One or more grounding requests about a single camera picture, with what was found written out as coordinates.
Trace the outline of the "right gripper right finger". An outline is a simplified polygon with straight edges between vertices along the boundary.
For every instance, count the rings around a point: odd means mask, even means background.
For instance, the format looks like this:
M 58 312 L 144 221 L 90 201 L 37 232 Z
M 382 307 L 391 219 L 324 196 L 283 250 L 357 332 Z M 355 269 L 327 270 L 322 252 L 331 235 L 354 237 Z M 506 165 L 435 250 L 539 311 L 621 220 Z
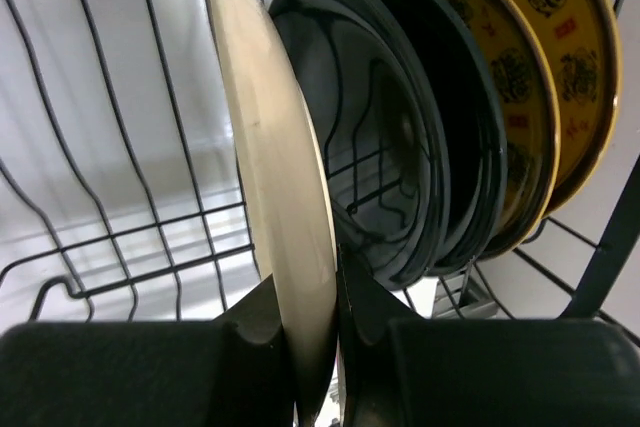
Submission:
M 404 426 L 391 322 L 414 314 L 369 273 L 348 245 L 338 246 L 338 380 L 344 426 Z

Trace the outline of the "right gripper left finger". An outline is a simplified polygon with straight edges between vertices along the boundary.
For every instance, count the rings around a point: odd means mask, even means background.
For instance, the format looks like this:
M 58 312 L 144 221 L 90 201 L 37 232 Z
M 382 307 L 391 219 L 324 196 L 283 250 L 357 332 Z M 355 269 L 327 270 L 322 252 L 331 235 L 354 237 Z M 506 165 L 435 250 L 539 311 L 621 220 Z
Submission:
M 228 311 L 214 320 L 217 328 L 230 328 L 250 344 L 266 345 L 282 333 L 273 276 L 269 275 Z

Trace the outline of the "cream plate with black patch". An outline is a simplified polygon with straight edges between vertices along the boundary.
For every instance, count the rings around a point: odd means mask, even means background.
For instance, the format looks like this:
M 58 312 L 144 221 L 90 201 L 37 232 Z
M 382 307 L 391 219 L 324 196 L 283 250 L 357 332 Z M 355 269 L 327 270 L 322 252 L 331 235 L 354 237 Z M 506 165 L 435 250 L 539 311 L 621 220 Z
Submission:
M 336 356 L 336 239 L 304 95 L 260 0 L 209 0 L 259 271 L 273 280 L 298 421 L 321 411 Z

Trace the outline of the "yellow patterned plate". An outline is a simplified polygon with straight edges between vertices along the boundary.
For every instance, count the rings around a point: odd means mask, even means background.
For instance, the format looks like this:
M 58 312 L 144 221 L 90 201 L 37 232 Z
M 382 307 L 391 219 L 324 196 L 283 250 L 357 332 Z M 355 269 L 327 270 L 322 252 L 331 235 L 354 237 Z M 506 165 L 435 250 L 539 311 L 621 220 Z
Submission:
M 520 244 L 542 219 L 560 164 L 559 101 L 546 55 L 513 0 L 447 0 L 473 34 L 499 95 L 507 187 L 498 228 L 481 259 Z
M 596 170 L 615 129 L 622 51 L 610 0 L 513 0 L 534 29 L 560 104 L 561 154 L 547 210 L 574 197 Z

